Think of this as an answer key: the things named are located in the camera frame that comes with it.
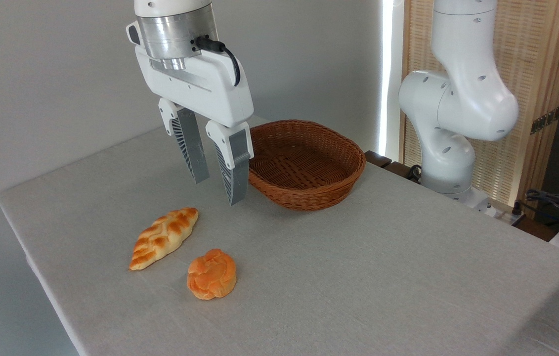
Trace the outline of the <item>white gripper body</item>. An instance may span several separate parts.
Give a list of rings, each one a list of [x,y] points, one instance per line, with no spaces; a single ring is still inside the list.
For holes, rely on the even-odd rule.
[[[144,80],[152,92],[228,128],[243,123],[254,114],[254,104],[245,70],[239,65],[235,84],[234,54],[201,50],[184,59],[184,69],[169,70],[135,45],[135,56]]]

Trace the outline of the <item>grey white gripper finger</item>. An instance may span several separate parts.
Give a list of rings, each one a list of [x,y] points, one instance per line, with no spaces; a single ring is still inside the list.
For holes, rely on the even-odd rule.
[[[249,160],[254,158],[250,127],[243,122],[228,128],[214,120],[205,126],[215,144],[223,184],[229,205],[245,198],[249,180]]]
[[[175,138],[196,184],[209,178],[209,167],[194,111],[160,98],[159,111],[168,135]]]

